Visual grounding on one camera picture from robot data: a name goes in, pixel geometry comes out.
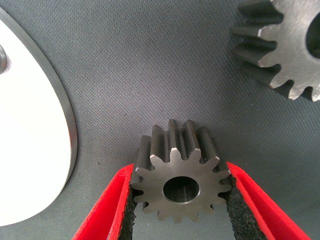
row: metal plate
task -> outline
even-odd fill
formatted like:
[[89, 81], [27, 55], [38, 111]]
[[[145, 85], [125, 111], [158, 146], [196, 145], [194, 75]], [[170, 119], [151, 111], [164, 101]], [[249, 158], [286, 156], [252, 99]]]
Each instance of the metal plate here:
[[49, 61], [0, 8], [0, 226], [48, 207], [68, 180], [77, 132], [67, 94]]

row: gray fabric background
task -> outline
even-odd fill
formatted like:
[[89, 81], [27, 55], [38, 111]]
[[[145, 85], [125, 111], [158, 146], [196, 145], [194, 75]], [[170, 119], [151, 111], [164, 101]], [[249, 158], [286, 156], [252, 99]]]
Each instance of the gray fabric background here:
[[[72, 104], [78, 156], [43, 212], [0, 227], [1, 240], [68, 240], [170, 118], [207, 126], [236, 163], [313, 239], [320, 239], [320, 102], [291, 101], [239, 71], [230, 27], [240, 0], [0, 0], [43, 50]], [[197, 223], [136, 209], [133, 239], [233, 239], [226, 209]]]

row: small metal gear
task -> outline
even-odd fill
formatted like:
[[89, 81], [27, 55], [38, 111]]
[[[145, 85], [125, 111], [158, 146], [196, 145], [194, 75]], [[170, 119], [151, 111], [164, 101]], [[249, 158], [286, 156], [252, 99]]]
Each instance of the small metal gear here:
[[191, 120], [178, 129], [171, 119], [167, 131], [154, 125], [137, 151], [131, 186], [143, 194], [134, 201], [144, 203], [144, 213], [157, 211], [159, 220], [196, 221], [199, 212], [213, 213], [213, 204], [225, 203], [218, 194], [232, 188], [223, 181], [230, 172], [219, 171], [219, 161], [207, 130], [195, 131]]
[[272, 89], [291, 80], [291, 100], [306, 88], [319, 100], [320, 0], [247, 0], [238, 9], [249, 19], [231, 30], [245, 38], [233, 50], [242, 70]]

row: spur gear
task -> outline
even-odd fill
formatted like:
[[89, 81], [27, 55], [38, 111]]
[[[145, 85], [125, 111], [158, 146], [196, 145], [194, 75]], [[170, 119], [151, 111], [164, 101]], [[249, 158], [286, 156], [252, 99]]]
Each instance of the spur gear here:
[[312, 89], [320, 99], [320, 0], [247, 0], [238, 7], [249, 24], [231, 32], [244, 37], [233, 52], [242, 70], [272, 89], [287, 83], [291, 100]]
[[225, 203], [218, 194], [232, 188], [223, 181], [230, 172], [219, 171], [219, 161], [207, 130], [195, 131], [191, 120], [178, 129], [171, 119], [167, 131], [154, 125], [137, 151], [131, 187], [143, 194], [134, 201], [144, 203], [144, 213], [157, 211], [159, 220], [196, 221], [199, 212], [213, 213], [213, 204]]

